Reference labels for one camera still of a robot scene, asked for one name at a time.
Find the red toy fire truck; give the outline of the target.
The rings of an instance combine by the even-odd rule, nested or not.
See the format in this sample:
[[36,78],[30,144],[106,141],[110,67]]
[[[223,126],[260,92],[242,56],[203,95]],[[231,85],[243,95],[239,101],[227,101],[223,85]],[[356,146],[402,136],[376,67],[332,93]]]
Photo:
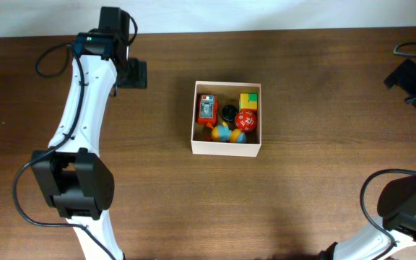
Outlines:
[[213,127],[217,122],[218,99],[214,95],[201,95],[198,102],[196,122]]

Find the black round cap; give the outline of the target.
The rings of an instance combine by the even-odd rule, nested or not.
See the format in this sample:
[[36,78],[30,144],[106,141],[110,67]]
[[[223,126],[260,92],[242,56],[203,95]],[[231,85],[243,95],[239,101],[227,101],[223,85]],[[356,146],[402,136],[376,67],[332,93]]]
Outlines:
[[234,105],[225,105],[221,110],[221,116],[224,121],[234,122],[238,114],[238,109]]

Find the blue orange toy figure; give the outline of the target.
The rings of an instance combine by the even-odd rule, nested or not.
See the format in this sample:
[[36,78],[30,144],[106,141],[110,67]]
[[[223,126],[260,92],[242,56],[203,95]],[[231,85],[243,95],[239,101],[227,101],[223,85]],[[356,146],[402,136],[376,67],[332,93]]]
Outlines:
[[211,134],[207,137],[208,141],[239,144],[245,144],[247,142],[246,134],[243,131],[240,129],[230,130],[224,121],[216,126],[207,123],[206,127],[211,129]]

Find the colourful puzzle cube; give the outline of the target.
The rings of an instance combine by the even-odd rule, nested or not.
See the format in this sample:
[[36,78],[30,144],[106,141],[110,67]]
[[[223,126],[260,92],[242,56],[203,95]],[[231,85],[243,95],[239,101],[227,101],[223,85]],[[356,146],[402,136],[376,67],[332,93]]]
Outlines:
[[256,113],[258,110],[258,94],[244,92],[240,94],[239,111],[250,111]]

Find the red ball with white letters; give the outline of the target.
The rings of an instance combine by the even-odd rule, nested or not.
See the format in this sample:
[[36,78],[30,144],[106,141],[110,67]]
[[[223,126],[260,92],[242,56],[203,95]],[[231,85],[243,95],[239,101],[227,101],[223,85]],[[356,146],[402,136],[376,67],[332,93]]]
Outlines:
[[257,123],[256,114],[249,110],[241,111],[235,117],[235,127],[245,133],[252,132],[256,128]]

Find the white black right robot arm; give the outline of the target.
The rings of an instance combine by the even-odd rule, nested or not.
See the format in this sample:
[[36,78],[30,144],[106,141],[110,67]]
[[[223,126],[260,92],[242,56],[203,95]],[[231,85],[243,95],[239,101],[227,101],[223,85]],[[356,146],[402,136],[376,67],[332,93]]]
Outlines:
[[[406,103],[416,107],[416,63],[404,60],[384,81],[401,87]],[[365,191],[376,177],[399,174],[380,194],[377,215],[371,218],[365,207]],[[319,259],[388,259],[404,248],[416,246],[416,171],[385,169],[371,174],[360,190],[360,207],[368,224],[346,241],[335,242],[318,255]]]

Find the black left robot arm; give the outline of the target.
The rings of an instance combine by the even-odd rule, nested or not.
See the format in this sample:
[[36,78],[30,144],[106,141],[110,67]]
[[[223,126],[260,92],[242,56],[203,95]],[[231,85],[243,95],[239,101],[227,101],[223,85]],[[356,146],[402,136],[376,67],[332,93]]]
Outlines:
[[72,77],[58,128],[46,151],[27,164],[48,206],[73,228],[86,259],[124,259],[110,219],[114,177],[100,159],[108,96],[117,87],[144,88],[146,64],[129,58],[128,33],[80,33],[68,44]]

